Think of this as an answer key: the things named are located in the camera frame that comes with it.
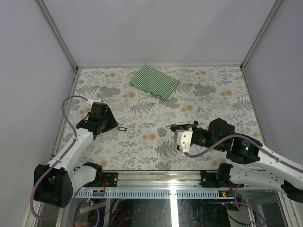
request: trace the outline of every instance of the metal frame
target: metal frame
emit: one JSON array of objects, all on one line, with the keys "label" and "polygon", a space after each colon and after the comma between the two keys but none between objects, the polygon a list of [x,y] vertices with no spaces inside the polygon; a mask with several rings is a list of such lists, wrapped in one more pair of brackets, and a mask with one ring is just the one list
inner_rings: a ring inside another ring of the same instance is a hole
[{"label": "metal frame", "polygon": [[257,34],[257,37],[255,38],[252,46],[250,47],[250,50],[248,51],[247,55],[245,56],[245,58],[244,58],[244,60],[243,60],[243,62],[241,64],[241,68],[242,69],[244,69],[247,66],[247,64],[248,64],[251,56],[253,55],[256,47],[258,46],[258,44],[259,44],[260,40],[262,39],[265,31],[267,30],[268,25],[270,24],[272,18],[274,17],[274,15],[276,14],[276,12],[278,11],[278,9],[279,9],[279,7],[280,7],[280,5],[281,5],[282,2],[283,2],[283,0],[276,0],[275,1],[274,5],[271,8],[268,16],[266,17],[266,19],[265,19],[265,21],[264,21],[264,23],[263,23],[263,25],[262,25],[259,33]]},{"label": "metal frame", "polygon": [[[110,198],[120,199],[169,199],[171,196],[170,189],[176,191],[178,199],[233,199],[233,197],[220,197],[220,192],[228,191],[229,188],[201,188],[200,171],[117,171],[119,174],[118,184],[116,188],[106,189],[105,196],[94,195],[93,190],[102,190],[100,187],[82,188],[77,199],[84,198],[104,198],[106,200],[106,212],[109,211]],[[158,182],[157,185],[151,187],[151,182]],[[263,188],[250,187],[246,185],[239,189],[239,193],[249,193],[251,191],[264,190]],[[57,224],[63,225],[69,222],[68,214],[69,206],[65,208],[65,214],[59,215]],[[253,220],[253,214],[249,209],[244,212]]]},{"label": "metal frame", "polygon": [[[151,67],[155,68],[165,68],[165,67],[239,67],[239,64],[201,64],[201,65],[158,65],[158,64],[149,64]],[[125,69],[125,68],[141,68],[142,65],[80,65],[79,70],[81,69],[106,69],[106,68],[116,68],[116,69]]]},{"label": "metal frame", "polygon": [[43,0],[36,0],[36,3],[38,5],[38,7],[40,8],[43,16],[45,17],[51,31],[53,32],[55,38],[57,39],[63,53],[65,54],[65,56],[67,57],[71,67],[74,69],[74,71],[77,71],[78,69],[78,65],[75,62],[73,56],[71,55],[71,52],[69,51],[69,49],[67,48],[65,41],[63,40],[55,22],[53,21],[53,18],[51,16],[51,14],[49,13],[45,3]]},{"label": "metal frame", "polygon": [[[247,90],[249,92],[249,96],[250,96],[250,99],[252,101],[252,106],[253,106],[253,110],[254,110],[254,113],[257,117],[257,121],[258,121],[258,125],[259,125],[259,128],[260,128],[260,131],[262,132],[262,139],[264,141],[264,143],[269,146],[268,144],[268,140],[267,140],[267,137],[265,135],[265,131],[264,131],[264,128],[263,128],[263,125],[262,125],[262,122],[261,122],[261,119],[259,117],[259,113],[258,113],[258,110],[255,106],[255,101],[254,101],[254,98],[253,98],[253,95],[251,93],[251,89],[250,89],[250,86],[249,86],[249,83],[248,83],[248,80],[247,80],[247,77],[246,77],[246,74],[245,74],[245,67],[247,66],[249,60],[251,59],[256,47],[258,46],[261,38],[263,37],[266,29],[268,28],[268,25],[270,24],[273,16],[276,14],[277,10],[279,9],[279,6],[281,5],[281,3],[283,2],[283,0],[276,0],[270,13],[268,14],[265,22],[263,23],[262,25],[262,28],[260,29],[256,39],[254,40],[248,54],[246,55],[245,59],[243,60],[242,64],[240,65],[241,69],[242,69],[242,73],[243,73],[243,76],[244,76],[244,79],[245,79],[245,84],[246,84],[246,87],[247,87]],[[79,73],[81,71],[82,68],[108,68],[109,66],[98,66],[98,65],[89,65],[89,66],[81,66],[80,68],[78,67],[77,63],[75,62],[73,56],[71,55],[69,49],[67,48],[67,45],[65,43],[65,41],[63,40],[51,14],[49,13],[45,3],[44,3],[44,0],[36,0],[36,3],[39,7],[39,9],[41,10],[43,16],[45,17],[51,31],[53,32],[55,38],[57,39],[62,51],[64,52],[64,54],[66,55],[71,67],[75,70],[75,74],[74,74],[74,77],[72,79],[72,82],[71,82],[71,85],[69,87],[69,92],[68,92],[68,95],[67,96],[70,96],[70,95],[73,95],[74,92],[75,92],[75,89],[76,89],[76,85],[77,85],[77,81],[79,79]],[[185,67],[185,66],[190,66],[190,67],[209,67],[210,65],[178,65],[178,67]],[[217,67],[219,66],[225,66],[225,67],[228,67],[228,66],[235,66],[235,65],[216,65]],[[133,67],[133,68],[136,68],[136,67],[139,67],[138,65],[136,66],[119,66],[120,68],[129,68],[129,67]],[[66,105],[66,113],[68,114],[69,111],[70,111],[70,107],[71,107],[71,101],[69,101]],[[53,141],[53,144],[52,144],[52,149],[51,149],[51,154],[49,156],[49,159],[51,158],[51,155],[54,151],[57,151],[59,149],[59,146],[60,146],[60,142],[62,140],[62,136],[63,136],[63,133],[64,133],[64,127],[65,127],[66,123],[63,119],[63,117],[60,118],[60,122],[59,122],[59,125],[58,125],[58,128],[56,130],[56,134],[55,134],[55,138],[54,138],[54,141]],[[188,179],[186,181],[183,181],[183,182],[178,182],[178,179],[176,178],[171,178],[169,180],[171,180],[170,183],[167,182],[167,179],[165,178],[162,178],[163,176],[167,176],[170,174],[170,176],[178,176],[178,175],[181,175],[181,176],[184,176],[184,175],[187,175],[187,176],[191,176],[192,174],[197,174],[197,173],[194,173],[191,172],[191,171],[179,171],[179,172],[171,172],[171,171],[160,171],[159,175],[155,175],[155,172],[153,171],[134,171],[136,172],[136,174],[139,174],[139,173],[143,173],[141,176],[144,176],[145,179],[124,179],[125,182],[123,183],[123,174],[124,176],[126,176],[126,173],[123,173],[121,171],[119,171],[120,175],[119,175],[119,183],[121,184],[121,188],[132,188],[132,187],[138,187],[138,185],[140,183],[142,183],[146,188],[151,188],[151,185],[145,185],[148,181],[151,181],[152,184],[153,184],[153,188],[154,189],[164,189],[164,188],[167,188],[169,186],[172,186],[174,184],[172,184],[173,181],[177,180],[176,181],[176,184],[175,186],[179,187],[180,189],[193,189],[193,190],[197,190],[198,187],[197,187],[197,184],[196,181],[197,179]],[[129,175],[132,175],[134,176],[134,173],[132,173],[131,171],[127,171],[127,174]],[[259,189],[259,188],[252,188],[252,187],[248,187],[248,188],[243,188],[241,190],[245,190],[245,189],[249,189],[249,190],[253,190],[253,189]],[[280,204],[281,204],[281,207],[283,209],[283,212],[285,213],[285,216],[286,216],[286,219],[287,219],[287,223],[290,225],[290,226],[302,226],[301,224],[301,221],[300,219],[297,219],[296,217],[298,216],[298,212],[296,210],[296,208],[294,207],[294,203],[289,200],[288,198],[285,198],[284,195],[282,195],[281,193],[278,194],[279,195],[279,198],[280,198]],[[38,213],[41,212],[43,206],[41,206],[41,203],[37,203],[35,204],[36,206],[36,210],[38,210]],[[57,219],[57,223],[56,223],[56,226],[59,227],[61,226],[61,223],[62,223],[62,219],[64,218],[64,209],[60,209],[59,210],[59,215],[58,215],[58,219]],[[29,213],[27,215],[27,219],[26,219],[26,222],[24,225],[27,225],[27,226],[36,226],[37,225],[37,221],[36,219]]]},{"label": "metal frame", "polygon": [[[79,78],[79,73],[75,72],[74,75],[73,75],[73,78],[71,80],[71,84],[69,86],[68,94],[67,94],[66,97],[69,97],[72,94],[74,94],[74,92],[76,90],[76,87],[77,87],[78,78]],[[69,114],[70,108],[71,108],[71,100],[69,100],[66,103],[66,108],[65,108],[65,113],[66,114]],[[55,137],[54,137],[54,140],[53,140],[53,143],[52,143],[52,146],[51,146],[50,155],[49,155],[47,161],[49,161],[52,158],[53,152],[55,152],[59,149],[60,142],[62,140],[62,136],[63,136],[63,133],[64,133],[65,125],[66,125],[66,122],[65,122],[63,116],[61,115],[57,130],[56,130],[56,133],[55,133]],[[35,208],[37,214],[40,215],[42,213],[43,203],[34,201],[34,208]],[[37,224],[38,224],[37,219],[31,214],[31,211],[28,208],[28,213],[26,215],[26,219],[24,221],[23,226],[33,227],[33,226],[37,226]]]}]

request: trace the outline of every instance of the wires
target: wires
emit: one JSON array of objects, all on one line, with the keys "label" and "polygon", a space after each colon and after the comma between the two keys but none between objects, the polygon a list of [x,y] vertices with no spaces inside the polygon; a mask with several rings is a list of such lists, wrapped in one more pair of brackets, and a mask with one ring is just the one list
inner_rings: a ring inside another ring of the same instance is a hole
[{"label": "wires", "polygon": [[231,185],[231,188],[229,189],[229,192],[232,192],[233,190],[233,184]]},{"label": "wires", "polygon": [[261,151],[263,151],[263,153],[267,154],[269,157],[273,158],[275,161],[277,162],[280,162],[282,163],[283,165],[293,169],[293,170],[296,170],[300,173],[303,173],[303,169],[299,169],[283,160],[280,160],[278,157],[272,155],[271,153],[269,153],[267,150],[265,150],[263,147],[259,146],[257,143],[255,143],[254,141],[252,141],[250,138],[247,138],[246,136],[242,136],[242,135],[229,135],[229,136],[226,136],[224,137],[223,139],[219,140],[218,142],[214,143],[213,145],[211,145],[209,148],[207,148],[205,151],[202,151],[201,153],[199,154],[196,154],[196,155],[191,155],[189,154],[188,152],[184,152],[184,154],[187,156],[187,157],[200,157],[204,154],[206,154],[208,151],[214,149],[215,147],[217,147],[219,144],[223,143],[224,141],[226,140],[229,140],[231,138],[241,138],[241,139],[245,139],[246,141],[248,141],[249,143],[253,144],[254,146],[256,146],[257,148],[259,148]]},{"label": "wires", "polygon": [[76,208],[75,215],[74,215],[74,221],[73,221],[72,226],[75,225],[75,219],[76,219],[76,216],[77,216],[77,212],[78,212],[80,206],[82,205],[82,203],[83,203],[84,201],[85,201],[85,200],[82,200],[82,201],[79,203],[79,205],[77,206],[77,208]]},{"label": "wires", "polygon": [[107,185],[107,179],[105,178],[103,180],[103,193],[104,193],[104,196],[105,196],[105,188],[106,188],[106,185]]},{"label": "wires", "polygon": [[[256,225],[256,226],[265,226],[265,225],[266,225],[265,218],[262,216],[262,214],[261,214],[257,209],[253,208],[252,206],[250,206],[250,205],[248,205],[248,204],[246,204],[246,203],[238,202],[238,201],[237,201],[237,190],[238,190],[238,188],[239,188],[240,186],[241,186],[241,183],[238,184],[237,187],[236,187],[236,189],[235,189],[235,195],[234,195],[235,201],[234,201],[234,202],[231,201],[231,202],[210,202],[210,203],[213,203],[213,204],[222,204],[222,205],[224,205],[224,204],[234,204],[234,203],[235,203],[236,206],[237,206],[237,208],[238,208],[238,210],[239,210],[239,212],[241,213],[241,215],[242,215],[247,221],[249,221],[251,224],[254,224],[254,225]],[[247,217],[247,216],[244,214],[244,212],[240,209],[240,206],[247,207],[247,208],[251,209],[252,212],[254,212],[255,215],[258,214],[258,215],[261,217],[263,223],[262,223],[262,224],[256,223],[256,219],[257,219],[257,218],[255,218],[255,221],[251,221],[250,218]]]},{"label": "wires", "polygon": [[[78,97],[78,98],[82,98],[84,99],[85,101],[87,101],[87,98],[83,97],[83,96],[70,96],[70,97],[67,97],[66,99],[63,100],[62,102],[62,105],[61,105],[61,111],[62,111],[62,114],[63,114],[63,117],[65,118],[66,122],[70,125],[72,131],[74,132],[74,136],[75,138],[73,139],[72,143],[70,144],[70,146],[66,149],[66,151],[59,157],[59,160],[61,160],[62,158],[64,158],[64,156],[71,150],[71,148],[74,146],[74,144],[76,143],[77,141],[77,132],[76,132],[76,129],[75,127],[73,126],[73,124],[68,120],[66,114],[65,114],[65,103],[71,99],[71,98],[75,98],[75,97]],[[34,215],[35,218],[37,219],[40,219],[40,220],[44,220],[44,219],[48,219],[50,218],[52,215],[55,214],[56,210],[58,209],[58,207],[56,207],[53,212],[48,215],[48,216],[39,216],[36,212],[35,212],[35,209],[34,209],[34,195],[35,195],[35,192],[38,188],[38,185],[41,183],[41,181],[51,172],[51,170],[59,163],[59,160],[55,161],[55,163],[50,166],[42,175],[41,177],[37,180],[36,184],[34,185],[34,188],[32,190],[32,193],[31,193],[31,196],[30,196],[30,201],[29,201],[29,206],[30,206],[30,210],[32,212],[32,214]]]},{"label": "wires", "polygon": [[[257,214],[255,213],[254,210],[252,210],[252,213],[254,214],[254,220],[255,222],[257,221]],[[230,216],[230,214],[228,214],[228,217],[233,220],[234,222],[238,223],[239,225],[243,225],[243,226],[250,226],[251,224],[250,223],[242,223],[242,222],[239,222],[237,220],[235,220],[232,216]]]},{"label": "wires", "polygon": [[[71,226],[73,226],[73,227],[74,227],[74,222],[73,222],[73,220],[72,220],[71,208],[73,207],[74,202],[75,202],[75,198],[76,198],[76,196],[77,196],[77,194],[78,194],[78,192],[79,192],[80,190],[81,190],[81,188],[79,188],[79,189],[75,192],[74,197],[73,197],[73,199],[72,199],[72,201],[71,201],[71,205],[70,205],[69,211],[68,211],[69,217],[70,217],[70,224],[71,224]],[[98,226],[98,223],[99,223],[99,220],[100,220],[99,207],[98,207],[92,200],[90,200],[90,199],[88,199],[87,202],[90,202],[92,205],[94,205],[94,206],[96,207],[96,210],[97,210],[97,222],[96,222],[95,226]]]},{"label": "wires", "polygon": [[[256,210],[255,208],[253,208],[252,206],[250,206],[250,205],[248,205],[248,204],[241,203],[241,202],[237,202],[237,190],[238,190],[238,188],[240,187],[240,185],[241,185],[241,183],[237,185],[237,187],[236,187],[236,189],[235,189],[235,196],[234,196],[234,197],[235,197],[235,203],[236,203],[236,206],[237,206],[239,212],[240,212],[241,215],[242,215],[247,221],[249,221],[251,224],[254,224],[254,225],[256,225],[256,226],[265,226],[265,225],[266,225],[265,218],[259,213],[258,210]],[[263,221],[263,224],[258,224],[258,223],[256,223],[256,221],[254,221],[254,222],[251,221],[250,218],[247,217],[247,216],[244,214],[244,212],[240,209],[240,206],[239,206],[239,205],[242,205],[242,206],[244,206],[244,207],[250,208],[251,210],[254,210],[254,211],[261,217],[261,219],[262,219],[262,221]]]},{"label": "wires", "polygon": [[232,216],[230,216],[230,214],[228,214],[228,217],[233,220],[234,222],[238,223],[239,225],[242,225],[242,226],[250,226],[251,224],[247,224],[247,223],[242,223],[242,222],[239,222],[237,220],[235,220]]}]

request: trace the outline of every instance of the glass panel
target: glass panel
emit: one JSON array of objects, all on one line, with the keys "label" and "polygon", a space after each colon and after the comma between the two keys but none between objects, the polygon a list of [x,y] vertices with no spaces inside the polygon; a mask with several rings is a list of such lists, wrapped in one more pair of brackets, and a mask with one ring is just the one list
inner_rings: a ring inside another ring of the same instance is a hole
[{"label": "glass panel", "polygon": [[45,220],[39,220],[38,221],[38,227],[52,227],[52,226],[56,226],[56,222],[58,219],[58,214],[59,214],[59,208],[56,208],[55,206],[49,205],[49,204],[43,204],[42,207],[42,212],[41,212],[41,216],[48,216],[49,214],[51,214],[54,209],[56,209],[55,213],[48,219]]},{"label": "glass panel", "polygon": [[[276,194],[239,191],[239,200],[261,213],[266,227],[286,227]],[[202,199],[104,199],[93,201],[99,206],[98,227],[241,227],[251,226],[237,207],[226,200]],[[76,199],[75,227],[92,227],[97,221],[96,209],[86,200]],[[241,207],[251,221],[262,223],[258,214]]]}]

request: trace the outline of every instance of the folded cloth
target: folded cloth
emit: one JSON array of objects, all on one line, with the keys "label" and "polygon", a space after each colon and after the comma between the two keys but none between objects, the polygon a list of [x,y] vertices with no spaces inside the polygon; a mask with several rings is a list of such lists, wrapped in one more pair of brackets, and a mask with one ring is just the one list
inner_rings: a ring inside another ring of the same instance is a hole
[{"label": "folded cloth", "polygon": [[159,72],[148,65],[144,65],[131,80],[131,85],[150,93],[150,96],[168,99],[180,81]]}]

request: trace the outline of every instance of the red wire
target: red wire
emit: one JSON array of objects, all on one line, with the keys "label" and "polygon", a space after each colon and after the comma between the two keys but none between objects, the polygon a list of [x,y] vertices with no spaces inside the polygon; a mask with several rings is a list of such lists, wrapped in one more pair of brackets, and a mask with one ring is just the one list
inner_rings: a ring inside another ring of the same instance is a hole
[{"label": "red wire", "polygon": [[229,192],[231,192],[232,190],[233,190],[233,184],[231,185],[231,188],[230,188]]},{"label": "red wire", "polygon": [[105,195],[105,188],[106,188],[106,185],[107,185],[107,179],[105,178],[103,180],[103,192],[104,192],[104,195]]}]

